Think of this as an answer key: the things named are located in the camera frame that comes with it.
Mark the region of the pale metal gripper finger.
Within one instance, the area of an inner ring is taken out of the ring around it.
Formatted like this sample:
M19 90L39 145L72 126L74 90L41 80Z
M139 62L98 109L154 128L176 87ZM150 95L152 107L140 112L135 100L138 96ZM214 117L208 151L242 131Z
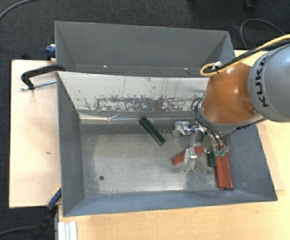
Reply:
M188 121L176 121L174 122L174 127L172 130L172 135L174 140L178 140L180 136L187 136L194 132L190 127Z
M183 172L189 172L195 168L198 155L194 149L187 148L184 152L184 160L182 165Z

